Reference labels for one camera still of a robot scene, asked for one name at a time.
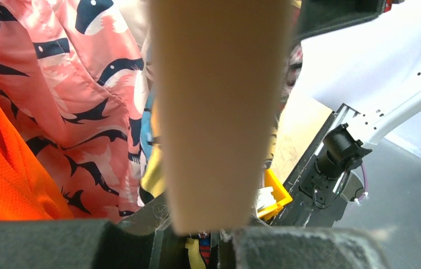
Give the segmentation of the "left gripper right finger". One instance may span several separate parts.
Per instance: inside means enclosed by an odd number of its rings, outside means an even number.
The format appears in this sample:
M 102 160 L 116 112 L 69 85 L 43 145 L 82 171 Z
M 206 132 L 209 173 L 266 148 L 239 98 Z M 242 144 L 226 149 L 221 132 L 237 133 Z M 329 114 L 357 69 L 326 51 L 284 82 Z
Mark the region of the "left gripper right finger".
M 219 231 L 218 268 L 390 268 L 377 242 L 354 229 L 249 225 Z

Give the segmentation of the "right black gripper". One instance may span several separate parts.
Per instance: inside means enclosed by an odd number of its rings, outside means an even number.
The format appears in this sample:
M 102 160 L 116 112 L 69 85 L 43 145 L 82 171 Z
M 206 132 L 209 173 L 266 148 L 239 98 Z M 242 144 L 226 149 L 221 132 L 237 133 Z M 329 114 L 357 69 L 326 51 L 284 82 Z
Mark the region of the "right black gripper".
M 303 40 L 363 24 L 384 12 L 383 0 L 305 0 L 293 38 Z

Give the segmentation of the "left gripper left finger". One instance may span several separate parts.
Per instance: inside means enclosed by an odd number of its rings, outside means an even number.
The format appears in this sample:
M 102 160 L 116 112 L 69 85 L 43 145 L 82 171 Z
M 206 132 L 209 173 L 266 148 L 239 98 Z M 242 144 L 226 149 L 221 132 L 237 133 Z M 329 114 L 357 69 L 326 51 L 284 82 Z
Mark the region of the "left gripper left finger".
M 0 268 L 174 268 L 164 196 L 117 224 L 105 219 L 0 221 Z

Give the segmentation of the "colourful comic print shorts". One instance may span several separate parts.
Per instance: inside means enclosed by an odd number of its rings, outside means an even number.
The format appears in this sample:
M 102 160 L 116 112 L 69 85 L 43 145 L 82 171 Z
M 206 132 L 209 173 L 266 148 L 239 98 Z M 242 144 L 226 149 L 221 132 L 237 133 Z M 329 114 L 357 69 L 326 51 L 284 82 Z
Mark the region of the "colourful comic print shorts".
M 160 134 L 158 109 L 155 104 L 155 90 L 152 85 L 153 79 L 151 78 L 151 68 L 148 68 L 147 78 L 149 80 L 148 87 L 150 92 L 143 113 L 141 126 L 142 152 L 145 154 L 147 160 L 140 186 L 140 196 L 143 203 L 150 202 L 164 191 L 164 182 L 160 170 L 161 150 L 157 139 Z M 281 91 L 279 108 L 277 109 L 272 126 L 270 147 L 265 159 L 265 169 L 270 168 L 274 158 L 279 119 L 281 112 L 288 101 L 291 89 L 292 87 L 288 85 Z M 181 268 L 209 268 L 211 265 L 211 254 L 213 254 L 212 247 L 210 246 L 210 239 L 211 235 L 204 232 L 187 238 L 184 246 L 186 260 Z

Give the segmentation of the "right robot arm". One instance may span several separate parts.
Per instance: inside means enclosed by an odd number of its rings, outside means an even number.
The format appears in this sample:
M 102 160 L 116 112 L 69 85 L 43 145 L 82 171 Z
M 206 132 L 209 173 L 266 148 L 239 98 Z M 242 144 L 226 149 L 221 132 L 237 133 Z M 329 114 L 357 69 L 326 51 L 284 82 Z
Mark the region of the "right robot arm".
M 404 1 L 358 25 L 302 36 L 297 91 L 356 115 L 347 132 L 373 150 L 395 129 L 421 135 L 421 1 Z

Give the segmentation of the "orange shorts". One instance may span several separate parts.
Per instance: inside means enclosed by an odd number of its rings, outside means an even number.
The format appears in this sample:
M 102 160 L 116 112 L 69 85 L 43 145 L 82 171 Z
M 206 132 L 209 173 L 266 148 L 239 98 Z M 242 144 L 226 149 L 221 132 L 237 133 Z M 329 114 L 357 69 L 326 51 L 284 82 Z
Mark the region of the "orange shorts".
M 0 220 L 71 218 L 54 180 L 0 108 Z

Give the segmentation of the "pink patterned shorts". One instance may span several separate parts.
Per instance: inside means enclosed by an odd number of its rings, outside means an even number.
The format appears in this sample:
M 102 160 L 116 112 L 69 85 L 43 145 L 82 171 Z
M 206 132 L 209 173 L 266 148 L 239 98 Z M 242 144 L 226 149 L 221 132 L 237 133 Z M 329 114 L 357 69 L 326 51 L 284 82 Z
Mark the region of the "pink patterned shorts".
M 76 217 L 139 210 L 141 47 L 125 1 L 0 1 L 0 108 Z

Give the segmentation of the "white items in bin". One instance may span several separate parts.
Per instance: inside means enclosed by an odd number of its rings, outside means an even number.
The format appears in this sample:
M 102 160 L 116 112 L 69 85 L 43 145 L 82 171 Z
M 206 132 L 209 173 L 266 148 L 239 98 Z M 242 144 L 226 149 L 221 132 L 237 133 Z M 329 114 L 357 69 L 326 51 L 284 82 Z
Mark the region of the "white items in bin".
M 255 209 L 257 212 L 264 210 L 277 202 L 276 198 L 272 194 L 273 191 L 273 187 L 264 187 L 257 190 L 255 203 Z

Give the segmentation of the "yellow plastic bin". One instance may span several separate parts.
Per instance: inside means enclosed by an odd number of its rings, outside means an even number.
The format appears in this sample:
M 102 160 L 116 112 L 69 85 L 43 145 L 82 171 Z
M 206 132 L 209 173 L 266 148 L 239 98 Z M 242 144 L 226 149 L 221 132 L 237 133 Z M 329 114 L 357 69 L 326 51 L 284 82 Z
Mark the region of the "yellow plastic bin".
M 271 169 L 266 169 L 262 173 L 262 179 L 259 188 L 264 187 L 273 187 L 274 191 L 272 194 L 276 198 L 277 202 L 264 210 L 259 212 L 256 211 L 256 216 L 259 219 L 269 221 L 273 217 L 276 217 L 286 205 L 290 204 L 293 201 L 293 198 Z

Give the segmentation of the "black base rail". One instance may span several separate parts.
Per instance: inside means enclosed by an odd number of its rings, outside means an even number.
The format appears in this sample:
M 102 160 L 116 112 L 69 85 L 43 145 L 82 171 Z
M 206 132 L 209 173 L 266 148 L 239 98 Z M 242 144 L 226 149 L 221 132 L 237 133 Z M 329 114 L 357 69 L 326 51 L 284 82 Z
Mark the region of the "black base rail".
M 322 140 L 326 133 L 355 115 L 354 109 L 343 104 L 328 117 L 284 182 L 293 201 L 273 217 L 271 226 L 331 228 L 341 220 L 348 203 L 331 195 L 336 182 L 319 178 L 315 163 L 325 151 Z

